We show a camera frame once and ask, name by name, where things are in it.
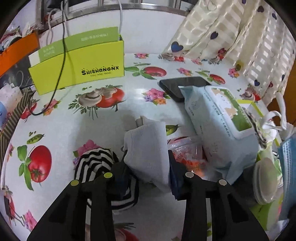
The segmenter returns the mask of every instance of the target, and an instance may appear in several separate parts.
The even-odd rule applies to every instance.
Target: shishangnx logo
[[[111,71],[113,70],[119,70],[119,66],[114,66],[112,65],[111,67],[105,67],[103,66],[102,68],[92,68],[91,70],[88,69],[82,69],[81,74],[82,75],[88,75],[90,74],[91,76],[96,76],[96,75],[102,75],[104,74],[111,74]]]

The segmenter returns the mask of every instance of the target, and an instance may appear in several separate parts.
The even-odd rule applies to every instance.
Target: curtain
[[[162,55],[228,62],[268,105],[284,94],[295,40],[264,0],[199,0]]]

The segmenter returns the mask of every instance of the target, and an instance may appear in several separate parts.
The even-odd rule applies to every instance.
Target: black phone
[[[184,102],[184,96],[179,86],[202,87],[210,85],[205,79],[199,76],[165,79],[159,81],[159,86],[176,102]]]

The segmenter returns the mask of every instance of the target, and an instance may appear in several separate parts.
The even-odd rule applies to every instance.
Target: floral tablecloth
[[[239,73],[240,67],[223,61],[190,60],[174,57],[125,54],[125,76],[79,84],[60,89],[47,111],[31,116],[28,109],[19,120],[7,150],[1,187],[10,203],[14,233],[25,241],[64,187],[74,177],[74,165],[87,150],[111,148],[120,159],[124,133],[136,128],[141,115],[164,121],[168,139],[195,135],[183,103],[176,103],[162,91],[158,82],[165,78],[201,76],[212,85],[223,85],[239,99],[260,97],[254,85]],[[93,90],[100,96],[91,97]],[[33,96],[32,110],[40,112],[52,93]],[[171,193],[143,185],[139,202],[114,215],[117,237],[127,241],[170,241],[180,238],[185,201]],[[208,240],[211,240],[211,215],[208,208]]]

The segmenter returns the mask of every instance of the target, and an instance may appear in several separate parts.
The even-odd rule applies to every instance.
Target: black cable
[[[65,26],[64,26],[64,13],[63,13],[63,12],[62,12],[62,25],[63,25],[63,39],[62,39],[62,42],[63,42],[63,48],[64,48],[64,57],[63,57],[63,64],[62,64],[62,67],[61,67],[61,71],[60,71],[60,73],[59,73],[59,78],[57,79],[57,85],[56,85],[56,87],[55,87],[55,89],[54,89],[54,92],[53,92],[53,94],[52,94],[52,97],[51,97],[51,99],[50,99],[48,105],[45,107],[45,109],[43,109],[41,112],[39,112],[39,113],[37,113],[37,114],[33,113],[33,111],[31,110],[31,99],[33,98],[33,95],[34,95],[35,92],[36,92],[36,91],[34,91],[34,93],[32,94],[31,98],[29,99],[29,104],[28,104],[28,109],[29,109],[30,113],[31,113],[32,115],[34,115],[34,116],[41,115],[41,114],[43,114],[43,113],[45,113],[45,112],[47,111],[47,109],[48,109],[48,107],[50,106],[50,104],[51,104],[51,102],[52,102],[52,100],[53,100],[53,98],[54,98],[54,95],[55,95],[55,93],[56,93],[56,91],[57,91],[57,87],[58,87],[58,85],[59,85],[59,80],[60,80],[60,78],[61,78],[61,75],[62,75],[62,72],[63,72],[63,69],[64,69],[64,65],[65,65],[65,57],[66,57],[66,46],[65,46]]]
[[[34,84],[32,84],[32,85],[26,85],[24,87],[20,87],[20,90],[23,90],[24,88],[31,87],[31,86],[34,86]]]

